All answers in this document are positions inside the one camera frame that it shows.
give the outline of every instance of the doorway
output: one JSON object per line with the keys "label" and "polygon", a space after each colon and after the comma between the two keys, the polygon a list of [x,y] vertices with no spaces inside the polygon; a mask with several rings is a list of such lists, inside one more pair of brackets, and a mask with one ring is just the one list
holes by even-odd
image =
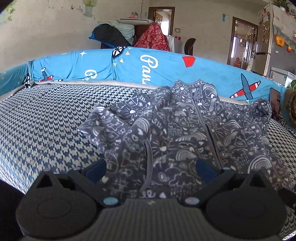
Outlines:
{"label": "doorway", "polygon": [[233,17],[227,64],[246,70],[257,41],[258,26]]}
{"label": "doorway", "polygon": [[149,7],[148,19],[158,23],[164,35],[173,34],[175,7]]}

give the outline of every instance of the chair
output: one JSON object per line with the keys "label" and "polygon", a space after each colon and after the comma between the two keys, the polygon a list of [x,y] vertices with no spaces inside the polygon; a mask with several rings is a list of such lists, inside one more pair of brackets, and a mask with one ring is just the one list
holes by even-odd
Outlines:
{"label": "chair", "polygon": [[194,38],[190,38],[186,41],[185,45],[184,45],[184,53],[186,55],[193,55],[193,45],[195,43],[196,39]]}

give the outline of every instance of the gray patterned clothing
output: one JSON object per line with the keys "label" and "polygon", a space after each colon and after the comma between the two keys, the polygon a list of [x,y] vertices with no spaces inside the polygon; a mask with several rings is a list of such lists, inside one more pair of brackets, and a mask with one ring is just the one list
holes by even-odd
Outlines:
{"label": "gray patterned clothing", "polygon": [[103,186],[112,196],[184,198],[204,186],[198,157],[240,173],[266,167],[275,189],[292,181],[266,138],[271,108],[221,103],[213,85],[176,81],[149,96],[98,105],[79,127],[109,159]]}

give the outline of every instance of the white wall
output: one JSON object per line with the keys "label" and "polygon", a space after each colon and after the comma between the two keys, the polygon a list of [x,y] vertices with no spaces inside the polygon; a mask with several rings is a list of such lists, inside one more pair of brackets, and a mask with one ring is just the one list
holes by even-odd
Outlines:
{"label": "white wall", "polygon": [[232,17],[255,24],[258,12],[266,4],[246,0],[151,0],[151,7],[175,7],[174,29],[180,28],[182,41],[196,38],[193,55],[227,63],[232,29]]}
{"label": "white wall", "polygon": [[148,18],[148,10],[150,7],[150,0],[142,0],[142,1],[143,1],[142,16],[139,16],[139,17],[147,19]]}
{"label": "white wall", "polygon": [[100,43],[90,40],[99,20],[126,18],[141,12],[142,0],[98,0],[94,18],[84,10],[81,0],[18,0],[12,21],[0,24],[0,72],[35,58],[73,50],[97,49]]}

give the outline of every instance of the table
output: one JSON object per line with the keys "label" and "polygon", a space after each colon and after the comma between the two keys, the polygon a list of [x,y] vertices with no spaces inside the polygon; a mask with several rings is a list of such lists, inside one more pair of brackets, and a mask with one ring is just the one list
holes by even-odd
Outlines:
{"label": "table", "polygon": [[168,39],[168,45],[171,52],[184,54],[184,43],[181,40],[176,39],[173,36],[166,37]]}

